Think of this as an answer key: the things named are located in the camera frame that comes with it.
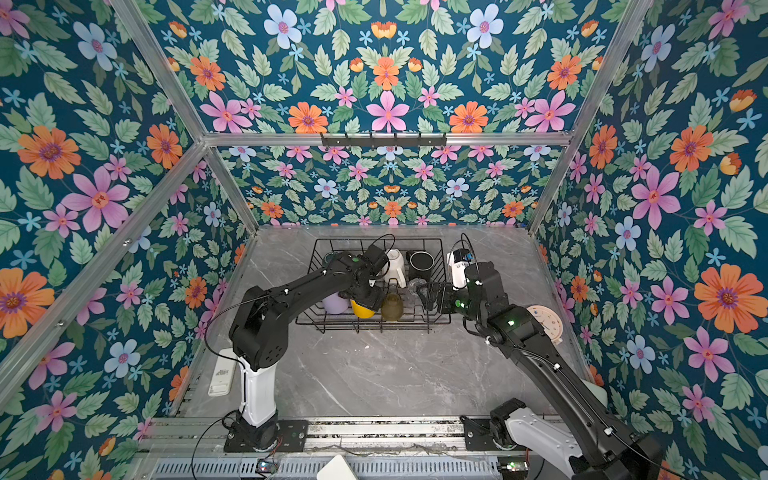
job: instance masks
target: yellow cup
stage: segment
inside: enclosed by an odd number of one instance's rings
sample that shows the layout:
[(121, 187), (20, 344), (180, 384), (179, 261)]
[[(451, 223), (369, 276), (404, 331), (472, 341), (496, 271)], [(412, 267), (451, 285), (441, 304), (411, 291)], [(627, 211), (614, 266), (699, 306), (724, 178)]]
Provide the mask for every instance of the yellow cup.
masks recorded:
[(352, 311), (361, 319), (369, 319), (376, 314), (373, 310), (358, 305), (355, 300), (352, 300)]

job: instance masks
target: marble surface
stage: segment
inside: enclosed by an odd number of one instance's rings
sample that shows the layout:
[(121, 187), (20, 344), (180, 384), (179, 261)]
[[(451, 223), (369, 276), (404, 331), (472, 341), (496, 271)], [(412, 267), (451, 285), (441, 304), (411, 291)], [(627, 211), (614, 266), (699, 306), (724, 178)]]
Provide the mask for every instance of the marble surface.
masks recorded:
[[(328, 237), (442, 238), (447, 250), (467, 233), (481, 261), (491, 260), (501, 273), (510, 302), (539, 304), (560, 311), (560, 303), (528, 233), (516, 228), (487, 227), (294, 227), (264, 228), (243, 276), (235, 280), (239, 300), (253, 285), (263, 288), (306, 273), (315, 240)], [(211, 327), (215, 350), (230, 346), (233, 313)], [(572, 329), (558, 346), (579, 375), (588, 377)], [(214, 417), (240, 401), (236, 376), (228, 396), (207, 395), (216, 357), (205, 352), (197, 384), (182, 406), (185, 416)], [(487, 415), (511, 397), (535, 412), (554, 413), (533, 382), (495, 348), (464, 331), (461, 319), (421, 331), (329, 331), (290, 326), (290, 344), (276, 374), (276, 403), (281, 416)]]

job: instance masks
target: wire dish rack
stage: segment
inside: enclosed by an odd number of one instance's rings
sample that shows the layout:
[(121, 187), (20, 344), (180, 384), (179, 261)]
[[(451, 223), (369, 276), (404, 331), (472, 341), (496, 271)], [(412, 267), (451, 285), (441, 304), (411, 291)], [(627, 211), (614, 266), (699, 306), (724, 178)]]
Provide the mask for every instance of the wire dish rack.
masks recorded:
[[(318, 270), (323, 267), (326, 256), (331, 253), (348, 251), (352, 255), (363, 253), (368, 246), (376, 240), (376, 237), (356, 237), (356, 238), (319, 238), (315, 240), (315, 247), (310, 258), (310, 266), (307, 272)], [(425, 251), (435, 258), (435, 265), (432, 267), (432, 275), (429, 279), (429, 289), (437, 287), (437, 283), (445, 282), (447, 279), (445, 272), (445, 252), (442, 248), (442, 240), (439, 238), (424, 237), (406, 237), (395, 238), (394, 243), (390, 237), (380, 240), (377, 245), (384, 247), (382, 242), (386, 242), (386, 251), (395, 248), (405, 256), (407, 251)], [(406, 279), (408, 278), (409, 265), (406, 261)], [(320, 332), (327, 330), (425, 330), (431, 332), (437, 325), (448, 325), (451, 322), (450, 313), (440, 313), (438, 307), (426, 309), (417, 295), (410, 292), (408, 287), (400, 288), (395, 280), (384, 284), (383, 280), (377, 280), (376, 284), (384, 288), (385, 294), (398, 293), (403, 301), (403, 314), (400, 320), (396, 322), (387, 322), (382, 319), (380, 312), (377, 312), (369, 319), (360, 319), (347, 308), (345, 312), (339, 315), (331, 315), (323, 308), (323, 303), (318, 302), (309, 309), (304, 310), (297, 318), (297, 325), (311, 325)], [(427, 297), (434, 298), (436, 292), (425, 293)]]

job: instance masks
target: clock face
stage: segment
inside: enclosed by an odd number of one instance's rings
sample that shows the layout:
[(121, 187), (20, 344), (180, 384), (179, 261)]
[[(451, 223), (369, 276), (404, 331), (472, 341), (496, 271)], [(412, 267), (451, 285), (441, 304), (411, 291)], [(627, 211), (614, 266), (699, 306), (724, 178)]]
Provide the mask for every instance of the clock face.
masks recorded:
[(528, 307), (531, 315), (544, 327), (544, 331), (553, 343), (560, 343), (563, 335), (563, 322), (554, 310), (541, 305)]

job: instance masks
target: ventilation grille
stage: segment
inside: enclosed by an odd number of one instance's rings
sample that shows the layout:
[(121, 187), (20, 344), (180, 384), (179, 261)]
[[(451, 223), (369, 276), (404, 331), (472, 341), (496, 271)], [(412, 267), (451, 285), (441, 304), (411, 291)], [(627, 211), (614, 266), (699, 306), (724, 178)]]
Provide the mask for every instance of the ventilation grille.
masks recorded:
[[(330, 457), (283, 458), (280, 462), (280, 469), (270, 478), (274, 480), (314, 480), (317, 472), (330, 459)], [(258, 461), (258, 458), (196, 458), (194, 471), (199, 480), (260, 478), (256, 473)], [(360, 480), (384, 478), (496, 480), (501, 478), (496, 470), (498, 464), (496, 457), (475, 461), (444, 456), (414, 458), (346, 457), (346, 461)], [(190, 459), (166, 458), (161, 460), (153, 480), (163, 478), (193, 480)]]

